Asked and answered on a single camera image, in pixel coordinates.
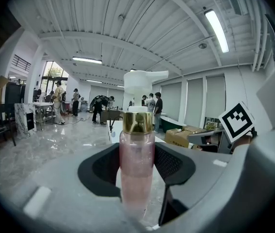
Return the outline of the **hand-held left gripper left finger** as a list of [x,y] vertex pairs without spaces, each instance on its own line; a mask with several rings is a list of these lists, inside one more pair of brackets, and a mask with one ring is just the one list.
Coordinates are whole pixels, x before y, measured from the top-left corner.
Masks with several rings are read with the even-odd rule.
[[133,221],[116,186],[119,145],[51,160],[0,203],[27,233],[130,233]]

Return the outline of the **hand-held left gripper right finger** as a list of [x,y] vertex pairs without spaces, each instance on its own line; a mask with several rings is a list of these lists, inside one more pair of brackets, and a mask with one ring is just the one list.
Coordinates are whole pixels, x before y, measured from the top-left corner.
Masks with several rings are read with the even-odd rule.
[[155,145],[160,227],[250,227],[275,199],[275,130],[233,154]]

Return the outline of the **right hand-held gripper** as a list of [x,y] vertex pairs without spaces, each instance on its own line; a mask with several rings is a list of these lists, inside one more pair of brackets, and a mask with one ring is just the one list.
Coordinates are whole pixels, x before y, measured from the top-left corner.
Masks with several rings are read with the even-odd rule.
[[189,143],[202,151],[232,154],[237,146],[257,137],[254,117],[242,101],[223,112],[219,121],[217,129],[189,135]]

